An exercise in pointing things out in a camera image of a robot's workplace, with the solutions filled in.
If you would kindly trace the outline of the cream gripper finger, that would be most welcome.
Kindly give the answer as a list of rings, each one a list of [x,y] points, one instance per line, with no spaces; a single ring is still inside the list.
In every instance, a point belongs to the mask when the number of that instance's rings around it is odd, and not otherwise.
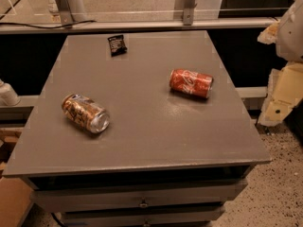
[[[303,64],[288,62],[281,70],[273,69],[258,123],[266,127],[280,124],[302,99]]]
[[[258,42],[262,44],[275,44],[277,40],[279,22],[266,27],[259,35]]]

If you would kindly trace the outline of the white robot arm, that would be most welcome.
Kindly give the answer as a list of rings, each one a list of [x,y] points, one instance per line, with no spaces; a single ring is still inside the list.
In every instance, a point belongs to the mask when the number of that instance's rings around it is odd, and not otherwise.
[[[276,54],[287,61],[281,70],[272,70],[258,118],[260,125],[273,127],[303,99],[303,0],[295,0],[278,22],[258,35],[258,41],[275,44]]]

